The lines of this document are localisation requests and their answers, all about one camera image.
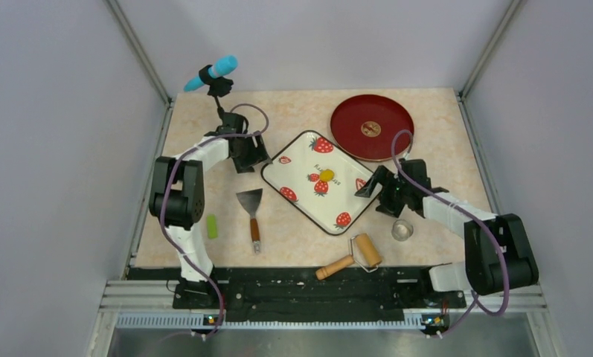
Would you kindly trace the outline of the strawberry pattern white tray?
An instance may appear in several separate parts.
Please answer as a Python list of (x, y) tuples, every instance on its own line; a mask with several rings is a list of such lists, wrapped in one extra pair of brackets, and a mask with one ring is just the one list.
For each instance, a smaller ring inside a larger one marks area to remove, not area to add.
[[(322, 182), (322, 170), (332, 170), (332, 181)], [(355, 197), (373, 174), (322, 134), (307, 130), (292, 139), (261, 170), (262, 179), (326, 234), (343, 234), (372, 205)]]

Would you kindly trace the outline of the wooden roller pin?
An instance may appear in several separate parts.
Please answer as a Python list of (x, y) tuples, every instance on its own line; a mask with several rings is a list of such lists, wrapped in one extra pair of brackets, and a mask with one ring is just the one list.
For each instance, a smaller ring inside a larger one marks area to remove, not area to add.
[(339, 271), (357, 265), (366, 273), (376, 271), (383, 262), (382, 255), (368, 234), (358, 234), (348, 241), (348, 254), (315, 272), (317, 280), (325, 280)]

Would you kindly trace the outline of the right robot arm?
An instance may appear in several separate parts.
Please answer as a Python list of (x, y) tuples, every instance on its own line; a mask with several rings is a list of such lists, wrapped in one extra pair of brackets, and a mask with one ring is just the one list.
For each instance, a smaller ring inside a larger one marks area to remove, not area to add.
[(437, 306), (450, 291), (490, 295), (538, 283), (539, 269), (519, 216), (475, 208), (448, 190), (432, 186), (422, 159), (401, 159), (399, 164), (400, 173), (378, 166), (355, 195), (370, 198), (379, 187), (376, 211), (397, 218), (409, 209), (439, 222), (464, 242), (463, 261), (426, 268), (427, 280), (417, 286), (422, 304)]

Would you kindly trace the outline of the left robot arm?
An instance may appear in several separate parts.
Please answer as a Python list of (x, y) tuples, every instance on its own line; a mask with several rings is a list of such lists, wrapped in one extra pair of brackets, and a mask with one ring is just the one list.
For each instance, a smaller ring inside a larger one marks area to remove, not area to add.
[(249, 132), (246, 117), (220, 110), (219, 118), (221, 124), (199, 143), (155, 160), (149, 198), (149, 212), (180, 260), (181, 285), (205, 308), (219, 298), (219, 287), (211, 281), (214, 264), (198, 227), (205, 210), (205, 173), (227, 160), (237, 173), (252, 173), (269, 160), (261, 133)]

